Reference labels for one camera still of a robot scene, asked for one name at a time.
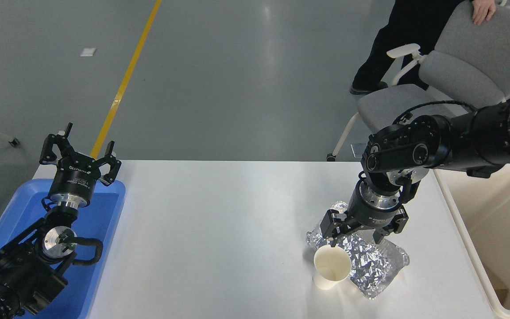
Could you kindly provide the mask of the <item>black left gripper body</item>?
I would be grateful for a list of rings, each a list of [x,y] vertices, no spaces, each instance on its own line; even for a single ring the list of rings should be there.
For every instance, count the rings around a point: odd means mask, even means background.
[[[91,163],[63,158],[58,161],[49,198],[51,201],[60,201],[67,196],[75,196],[81,201],[90,201],[100,176],[100,170]]]

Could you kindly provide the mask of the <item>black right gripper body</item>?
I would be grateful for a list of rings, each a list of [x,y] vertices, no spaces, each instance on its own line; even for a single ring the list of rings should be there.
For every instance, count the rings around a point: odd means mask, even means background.
[[[366,201],[360,194],[353,194],[347,210],[347,226],[351,230],[364,226],[375,229],[387,226],[399,209],[396,196],[381,197],[381,206]]]

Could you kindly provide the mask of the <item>person's hand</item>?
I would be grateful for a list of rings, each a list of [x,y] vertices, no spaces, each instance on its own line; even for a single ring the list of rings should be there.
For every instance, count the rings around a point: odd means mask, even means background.
[[[484,21],[489,21],[497,8],[495,0],[471,0],[471,4],[473,5],[472,21],[477,26]]]

